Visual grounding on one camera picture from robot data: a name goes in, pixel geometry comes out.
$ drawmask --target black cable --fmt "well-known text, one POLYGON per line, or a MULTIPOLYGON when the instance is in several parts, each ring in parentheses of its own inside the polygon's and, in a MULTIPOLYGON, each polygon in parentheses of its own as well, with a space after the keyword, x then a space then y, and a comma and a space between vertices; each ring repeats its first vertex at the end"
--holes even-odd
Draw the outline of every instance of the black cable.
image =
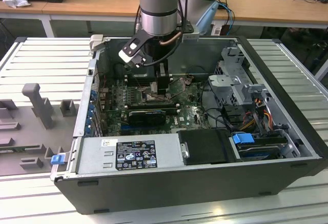
MULTIPOLYGON (((227 5, 227 8, 229 8, 228 0, 225 0, 225 4, 227 5)), ((228 22, 229 22, 229 20, 230 20, 230 13, 229 13, 229 11, 227 11, 227 14, 228 14, 228 18, 227 18, 227 21, 225 22, 225 25, 227 25, 228 22)))
POLYGON ((137 10, 137 14, 136 14, 136 16, 135 16, 133 34, 136 33, 137 21, 138 21, 138 18, 139 18, 140 10, 141 10, 141 7, 140 7, 140 5, 139 5, 138 10, 137 10))
POLYGON ((208 112, 208 111, 210 111, 210 110, 220 111, 220 109, 218 109, 218 108, 209 108, 209 109, 205 110, 205 112, 208 112))
POLYGON ((5 28, 5 30, 10 34, 10 36, 13 39, 16 39, 16 37, 8 30, 8 28, 5 26, 5 24, 3 24, 3 22, 1 22, 1 20, 0 20, 0 24, 5 28))
MULTIPOLYGON (((221 115, 218 115, 217 117, 216 117, 216 119, 217 118, 219 118, 221 115)), ((217 128, 217 120, 215 120, 215 128, 217 128)))
POLYGON ((181 24, 183 26, 183 23, 185 22, 185 17, 183 16, 183 9, 182 9, 182 3, 181 3, 181 0, 178 0, 178 4, 179 4, 179 10, 180 10, 180 13, 181 13, 181 24))
POLYGON ((226 20, 226 22, 224 23, 224 25, 227 25, 228 24, 228 21, 229 21, 229 19, 230 19, 230 13, 229 13, 229 11, 228 10, 225 10, 226 12, 227 12, 227 14, 228 14, 228 18, 227 18, 227 20, 226 20))
POLYGON ((231 24, 231 29, 232 29, 232 27, 234 26, 234 23, 235 23, 236 15, 235 15, 235 12, 232 9, 229 8, 229 10, 232 12, 232 15, 233 15, 232 24, 231 24))
POLYGON ((168 53, 166 54, 164 57, 162 57, 161 59, 157 60, 157 61, 154 61, 152 63, 148 63, 148 64, 142 64, 141 63, 141 66, 142 67, 149 67, 149 66, 154 66, 156 64, 160 64, 162 61, 164 61, 165 59, 167 59, 169 56, 171 56, 175 50, 178 48, 178 46, 181 44, 181 41, 182 41, 182 37, 180 37, 180 39, 178 39, 178 42, 176 43, 176 45, 173 47, 173 49, 168 53))
MULTIPOLYGON (((204 90, 205 90, 205 87, 206 87, 207 84, 209 84, 209 81, 208 81, 208 80, 206 80, 206 82, 204 83, 203 89, 202 89, 201 94, 200 94, 200 100, 199 100, 200 107, 201 107, 201 109, 202 109, 205 113, 207 113, 207 112, 206 112, 206 110, 205 110, 205 108, 204 108, 204 106, 203 106, 202 99, 203 99, 204 90)), ((209 85, 209 86, 210 86, 210 88, 211 88, 212 93, 213 93, 214 96, 215 96, 215 99, 216 99, 216 100, 219 100, 218 97, 217 97, 217 95, 216 95, 216 93, 213 91, 211 85, 209 85)), ((214 116, 210 115, 209 113, 207 113, 207 115, 208 115, 210 118, 212 118, 212 119, 214 119, 214 120, 217 120, 218 122, 221 122, 221 123, 222 123, 222 121, 218 120, 217 118, 215 118, 214 116)), ((235 126, 233 126, 228 120, 226 120, 224 117, 222 117, 222 118, 223 118, 223 124, 224 124, 225 126, 228 126, 232 131, 239 131, 239 129, 236 128, 235 126)))
POLYGON ((309 4, 315 4, 317 1, 316 0, 314 0, 314 2, 310 2, 310 1, 308 1, 308 0, 303 0, 303 1, 305 1, 305 2, 307 2, 307 3, 309 3, 309 4))
POLYGON ((184 5, 184 15, 183 16, 184 16, 184 26, 183 26, 183 31, 184 31, 186 28, 186 25, 187 25, 187 18, 188 18, 188 0, 186 0, 186 3, 184 5))
POLYGON ((208 74, 208 72, 201 66, 201 65, 193 65, 191 66, 187 71, 186 74, 189 74, 189 71, 192 70, 193 68, 200 68, 204 71, 204 74, 208 74))

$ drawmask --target white sticker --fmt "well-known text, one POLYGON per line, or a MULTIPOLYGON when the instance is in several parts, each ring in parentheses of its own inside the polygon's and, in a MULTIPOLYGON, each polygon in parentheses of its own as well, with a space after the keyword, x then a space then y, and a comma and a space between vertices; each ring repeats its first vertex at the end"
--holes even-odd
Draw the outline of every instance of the white sticker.
POLYGON ((101 146, 116 146, 118 139, 102 139, 101 146))
POLYGON ((143 161, 144 164, 155 164, 156 160, 147 160, 147 161, 143 161))
POLYGON ((5 154, 5 153, 14 153, 13 150, 3 150, 3 151, 0 151, 0 154, 5 154))

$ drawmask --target power supply label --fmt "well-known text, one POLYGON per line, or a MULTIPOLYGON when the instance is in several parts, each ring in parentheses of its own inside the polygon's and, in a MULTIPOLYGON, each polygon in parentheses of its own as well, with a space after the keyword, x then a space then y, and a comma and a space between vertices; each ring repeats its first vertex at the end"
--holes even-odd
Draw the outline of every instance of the power supply label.
POLYGON ((116 144, 116 169, 157 168, 155 141, 118 142, 116 144))

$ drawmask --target metal workbench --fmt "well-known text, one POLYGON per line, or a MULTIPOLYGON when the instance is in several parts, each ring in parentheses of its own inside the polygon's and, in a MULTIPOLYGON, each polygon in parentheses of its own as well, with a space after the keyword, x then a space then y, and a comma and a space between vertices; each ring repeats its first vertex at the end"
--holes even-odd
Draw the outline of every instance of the metal workbench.
MULTIPOLYGON (((58 84, 57 94, 60 93, 62 88, 65 86, 68 88, 72 83, 75 83, 75 85, 83 83, 82 76, 85 76, 87 65, 81 63, 87 63, 90 59, 88 42, 88 38, 38 38, 28 39, 25 43, 15 43, 0 62, 0 68, 7 69, 0 72, 0 76, 2 76, 0 78, 0 90, 4 90, 7 85, 21 85, 24 83, 9 84, 5 81, 6 78, 3 78, 6 75, 13 76, 16 73, 13 68, 8 68, 9 65, 14 65, 14 61, 25 64, 24 71, 19 72, 20 78, 28 78, 22 76, 22 74, 29 70, 33 70, 33 73, 35 73, 39 71, 39 66, 43 66, 44 78, 42 80, 44 84, 56 82, 58 84), (63 46, 64 40, 70 41, 69 44, 66 43, 70 47, 65 48, 63 46), (58 74, 54 78, 49 76, 51 70, 58 69, 57 65, 48 65, 48 70, 45 70, 45 63, 35 64, 34 61, 38 58, 32 58, 32 56, 40 55, 49 56, 54 63, 69 63, 62 72, 66 81, 60 81, 61 78, 58 77, 58 74)), ((274 43, 272 40, 259 39, 250 40, 250 43, 322 139, 328 142, 327 90, 313 78, 283 44, 274 43)), ((256 77, 255 70, 251 68, 251 72, 256 77)), ((259 83, 261 82, 259 77, 256 77, 256 79, 259 83)), ((79 102, 81 91, 81 88, 70 90, 71 98, 76 103, 79 102)), ((22 99, 24 96, 16 95, 14 97, 15 102, 18 102, 19 105, 28 105, 28 101, 22 99)), ((58 102, 62 98, 54 96, 50 101, 52 103, 58 102)), ((49 173, 7 176, 0 178, 0 220, 1 223, 58 223, 60 221, 64 223, 109 224, 328 223, 328 170, 324 170, 313 177, 301 178, 275 196, 90 216, 83 216, 76 212, 69 201, 50 181, 49 173)))

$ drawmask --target gray plastic part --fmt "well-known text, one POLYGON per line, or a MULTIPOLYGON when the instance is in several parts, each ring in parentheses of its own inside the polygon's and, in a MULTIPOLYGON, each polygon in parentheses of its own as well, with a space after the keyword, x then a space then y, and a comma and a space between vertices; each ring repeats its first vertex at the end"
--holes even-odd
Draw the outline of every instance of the gray plastic part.
POLYGON ((72 99, 61 101, 60 110, 63 117, 76 116, 76 108, 72 99))
POLYGON ((12 116, 7 108, 0 108, 0 120, 12 119, 12 116))
POLYGON ((18 109, 15 105, 14 101, 11 99, 1 99, 0 100, 0 108, 7 108, 8 110, 16 110, 18 109))
POLYGON ((3 146, 12 146, 15 141, 12 138, 2 138, 0 139, 0 147, 3 146))
POLYGON ((19 123, 1 123, 0 122, 0 131, 11 131, 19 130, 21 128, 19 123))
POLYGON ((46 147, 44 144, 39 145, 38 147, 34 148, 26 148, 25 151, 29 154, 37 154, 37 153, 45 153, 46 152, 46 147))
POLYGON ((15 42, 21 43, 21 42, 25 42, 27 40, 27 37, 17 37, 15 42))
POLYGON ((53 151, 51 150, 50 147, 48 147, 45 154, 45 160, 50 162, 53 155, 54 155, 53 151))
MULTIPOLYGON (((75 125, 76 116, 63 117, 60 111, 59 105, 53 105, 52 119, 56 124, 53 129, 45 129, 39 118, 35 117, 31 106, 22 106, 17 110, 12 110, 10 113, 21 125, 19 130, 0 130, 0 139, 12 138, 15 143, 10 146, 0 147, 0 177, 7 175, 17 174, 36 174, 36 173, 47 173, 51 171, 52 165, 49 163, 51 158, 47 160, 45 153, 29 154, 23 149, 24 147, 38 147, 44 144, 46 148, 51 148, 54 154, 57 154, 59 146, 64 151, 69 151, 73 140, 73 130, 75 125), (39 157, 43 161, 44 165, 42 168, 23 169, 19 163, 21 158, 25 157, 39 157)), ((65 170, 65 167, 59 167, 59 170, 65 170)))
POLYGON ((43 162, 38 157, 22 158, 19 164, 23 169, 42 168, 43 162))
MULTIPOLYGON (((43 103, 45 104, 46 109, 48 110, 49 114, 52 115, 52 113, 53 113, 53 108, 52 108, 52 105, 51 105, 49 99, 48 99, 47 97, 44 97, 44 98, 42 98, 42 101, 43 101, 43 103)), ((39 117, 38 113, 35 111, 35 108, 32 107, 31 109, 32 109, 34 115, 35 115, 36 117, 39 117)))
POLYGON ((59 153, 63 153, 63 152, 64 152, 63 148, 62 148, 61 146, 59 146, 59 148, 58 148, 58 152, 57 152, 57 155, 58 155, 59 153))
POLYGON ((37 83, 27 83, 24 85, 22 94, 27 96, 34 107, 35 113, 38 114, 40 120, 46 129, 51 129, 53 127, 53 121, 49 110, 47 110, 44 101, 42 100, 40 93, 40 85, 37 83))

